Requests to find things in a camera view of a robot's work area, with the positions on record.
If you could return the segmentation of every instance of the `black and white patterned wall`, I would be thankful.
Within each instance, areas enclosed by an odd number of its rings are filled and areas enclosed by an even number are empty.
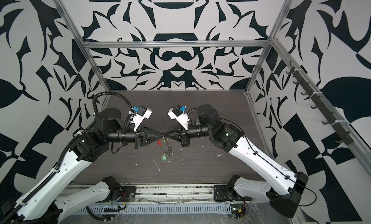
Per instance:
[[[51,0],[0,0],[0,53],[3,204],[49,172],[104,88]]]
[[[371,0],[294,0],[278,40],[367,144]],[[271,50],[250,94],[276,161],[309,176],[308,223],[369,223],[371,178]],[[301,205],[314,200],[306,190]]]
[[[92,49],[115,89],[244,89],[262,47]]]
[[[63,0],[89,41],[267,39],[285,0]]]

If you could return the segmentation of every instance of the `horizontal aluminum bar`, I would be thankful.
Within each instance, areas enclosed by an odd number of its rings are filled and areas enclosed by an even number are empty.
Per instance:
[[[166,47],[265,47],[267,40],[197,40],[197,41],[97,41],[82,42],[86,49],[166,48]]]

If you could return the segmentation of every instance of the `dark wooden table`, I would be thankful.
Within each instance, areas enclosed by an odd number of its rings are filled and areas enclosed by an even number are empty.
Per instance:
[[[199,91],[117,91],[133,106],[146,106],[152,110],[149,119],[142,124],[164,132],[175,124],[167,115],[177,104],[188,109],[202,104],[211,104],[225,118],[243,128],[248,138],[260,149],[263,144],[258,135],[251,111],[242,90],[199,90]],[[128,112],[127,104],[119,97],[111,96],[107,107],[121,110],[122,119]],[[170,140],[173,156],[162,160],[163,151],[157,141],[145,147],[134,149],[133,144],[122,147],[116,154],[110,151],[102,154],[94,163],[81,172],[75,184],[96,184],[106,176],[115,177],[119,183],[129,184],[190,184],[227,183],[233,175],[249,180],[263,179],[238,158],[216,148],[208,137],[191,140],[189,147]]]

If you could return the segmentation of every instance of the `patterned wallpaper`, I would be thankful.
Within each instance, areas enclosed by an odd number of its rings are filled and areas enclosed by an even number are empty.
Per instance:
[[[111,89],[244,89],[262,47],[92,49]]]
[[[63,0],[89,41],[267,39],[284,1]]]
[[[0,53],[3,204],[49,172],[104,89],[51,0],[0,0]]]
[[[371,0],[294,0],[278,40],[360,136],[371,143]],[[317,201],[308,223],[369,223],[371,178],[275,50],[250,92],[269,147],[281,164],[309,176]],[[301,205],[314,200],[305,191]]]

